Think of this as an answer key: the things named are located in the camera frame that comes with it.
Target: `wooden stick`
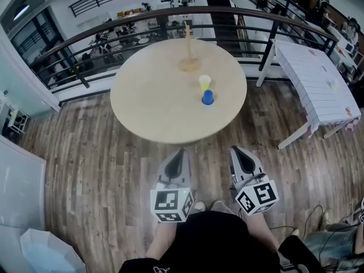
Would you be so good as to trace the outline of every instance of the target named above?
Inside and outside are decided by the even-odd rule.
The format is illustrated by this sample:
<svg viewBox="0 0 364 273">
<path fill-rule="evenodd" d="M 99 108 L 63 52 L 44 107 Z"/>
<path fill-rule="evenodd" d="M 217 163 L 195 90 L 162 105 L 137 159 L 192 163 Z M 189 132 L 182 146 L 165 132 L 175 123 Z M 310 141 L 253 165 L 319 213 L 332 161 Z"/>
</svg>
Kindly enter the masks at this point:
<svg viewBox="0 0 364 273">
<path fill-rule="evenodd" d="M 189 35 L 189 25 L 186 22 L 184 24 L 186 25 L 187 59 L 189 62 L 192 62 L 191 36 Z"/>
</svg>

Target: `round wooden table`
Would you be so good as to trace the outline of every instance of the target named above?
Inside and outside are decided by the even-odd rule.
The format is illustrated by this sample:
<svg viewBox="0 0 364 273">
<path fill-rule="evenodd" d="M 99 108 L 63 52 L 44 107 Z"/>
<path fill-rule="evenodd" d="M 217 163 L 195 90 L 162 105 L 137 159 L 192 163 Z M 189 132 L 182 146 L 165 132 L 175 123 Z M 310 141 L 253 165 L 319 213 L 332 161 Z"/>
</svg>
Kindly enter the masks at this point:
<svg viewBox="0 0 364 273">
<path fill-rule="evenodd" d="M 121 124 L 153 142 L 186 144 L 213 135 L 228 125 L 246 97 L 246 78 L 231 54 L 212 43 L 192 40 L 201 68 L 181 71 L 185 39 L 154 43 L 130 57 L 115 75 L 111 106 Z M 214 103 L 201 102 L 198 78 L 209 75 Z"/>
</svg>

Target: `yellow cup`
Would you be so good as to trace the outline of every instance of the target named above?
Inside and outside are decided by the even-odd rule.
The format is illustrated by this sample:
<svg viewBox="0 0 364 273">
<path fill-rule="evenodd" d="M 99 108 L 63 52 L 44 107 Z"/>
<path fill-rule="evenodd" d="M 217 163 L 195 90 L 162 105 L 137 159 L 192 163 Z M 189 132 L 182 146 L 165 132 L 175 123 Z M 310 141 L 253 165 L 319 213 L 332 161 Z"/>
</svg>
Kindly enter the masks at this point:
<svg viewBox="0 0 364 273">
<path fill-rule="evenodd" d="M 201 91 L 205 92 L 210 87 L 211 78 L 208 75 L 201 75 L 199 78 L 199 82 L 201 86 Z"/>
</svg>

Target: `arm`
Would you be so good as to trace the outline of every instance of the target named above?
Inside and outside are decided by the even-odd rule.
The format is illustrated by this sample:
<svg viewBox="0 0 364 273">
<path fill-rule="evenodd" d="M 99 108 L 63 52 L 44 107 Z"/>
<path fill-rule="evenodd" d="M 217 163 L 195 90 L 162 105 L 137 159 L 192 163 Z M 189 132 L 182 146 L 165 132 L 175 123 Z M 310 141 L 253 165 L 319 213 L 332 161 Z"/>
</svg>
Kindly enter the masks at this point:
<svg viewBox="0 0 364 273">
<path fill-rule="evenodd" d="M 353 41 L 352 41 L 354 46 L 358 43 L 358 39 L 359 39 L 358 33 L 356 32 L 354 34 Z"/>
<path fill-rule="evenodd" d="M 360 224 L 357 229 L 357 237 L 355 238 L 355 250 L 358 255 L 364 253 L 364 224 Z"/>
<path fill-rule="evenodd" d="M 344 23 L 342 24 L 341 30 L 342 30 L 342 31 L 345 31 L 347 27 L 348 27 L 348 23 L 347 23 L 347 22 L 344 22 Z"/>
<path fill-rule="evenodd" d="M 279 242 L 269 229 L 263 213 L 245 217 L 249 234 L 265 245 L 273 253 L 278 251 Z"/>
<path fill-rule="evenodd" d="M 146 258 L 160 260 L 175 240 L 176 228 L 177 223 L 175 222 L 159 223 L 152 244 L 147 251 Z"/>
</svg>

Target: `staircase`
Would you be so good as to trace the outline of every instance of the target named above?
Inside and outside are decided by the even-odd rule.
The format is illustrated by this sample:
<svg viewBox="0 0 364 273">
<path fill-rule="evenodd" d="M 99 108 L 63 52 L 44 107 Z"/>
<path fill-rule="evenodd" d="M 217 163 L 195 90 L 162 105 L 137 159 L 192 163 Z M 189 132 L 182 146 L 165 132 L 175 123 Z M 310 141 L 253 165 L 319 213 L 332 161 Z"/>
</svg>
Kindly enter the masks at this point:
<svg viewBox="0 0 364 273">
<path fill-rule="evenodd" d="M 230 0 L 207 0 L 209 6 L 231 7 Z M 221 13 L 211 14 L 213 24 L 224 24 L 236 26 L 234 15 Z M 238 39 L 237 30 L 234 28 L 214 28 L 217 39 Z M 234 57 L 241 57 L 239 42 L 217 42 L 217 45 L 231 53 Z"/>
</svg>

